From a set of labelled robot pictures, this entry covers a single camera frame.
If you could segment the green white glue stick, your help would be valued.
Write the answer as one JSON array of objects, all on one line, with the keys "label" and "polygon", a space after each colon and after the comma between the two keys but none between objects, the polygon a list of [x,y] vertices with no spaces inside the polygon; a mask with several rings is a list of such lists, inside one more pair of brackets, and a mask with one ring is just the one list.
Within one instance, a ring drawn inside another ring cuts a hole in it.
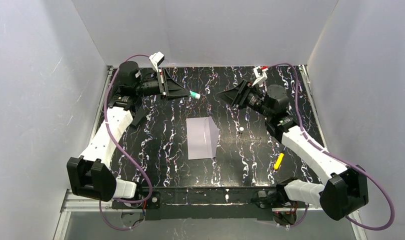
[{"label": "green white glue stick", "polygon": [[194,98],[194,99],[197,99],[197,100],[199,100],[201,98],[201,95],[199,93],[194,92],[194,91],[190,91],[189,96],[191,98]]}]

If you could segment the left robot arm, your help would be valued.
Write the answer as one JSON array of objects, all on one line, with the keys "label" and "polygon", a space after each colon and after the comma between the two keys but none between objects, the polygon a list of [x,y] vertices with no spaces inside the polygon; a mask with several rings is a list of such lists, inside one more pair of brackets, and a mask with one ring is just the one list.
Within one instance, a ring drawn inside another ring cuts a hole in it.
[{"label": "left robot arm", "polygon": [[156,64],[147,75],[142,75],[137,62],[125,61],[112,81],[118,85],[107,93],[104,122],[85,150],[68,160],[66,168],[70,188],[76,196],[103,202],[133,201],[138,184],[114,177],[111,159],[115,150],[120,149],[119,140],[127,128],[136,127],[147,116],[148,111],[141,107],[142,99],[149,96],[164,100],[200,99],[201,96],[179,85]]}]

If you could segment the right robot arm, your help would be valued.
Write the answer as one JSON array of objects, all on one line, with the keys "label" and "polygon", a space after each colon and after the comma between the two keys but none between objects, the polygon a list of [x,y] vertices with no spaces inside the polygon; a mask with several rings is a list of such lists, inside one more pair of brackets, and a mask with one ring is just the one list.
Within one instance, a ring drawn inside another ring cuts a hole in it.
[{"label": "right robot arm", "polygon": [[268,133],[297,154],[320,178],[320,184],[288,178],[276,184],[275,193],[267,196],[269,201],[305,202],[322,208],[336,221],[368,204],[367,177],[326,155],[319,144],[300,129],[288,111],[290,99],[283,86],[272,84],[262,93],[257,86],[243,80],[217,96],[231,107],[250,108],[263,115]]}]

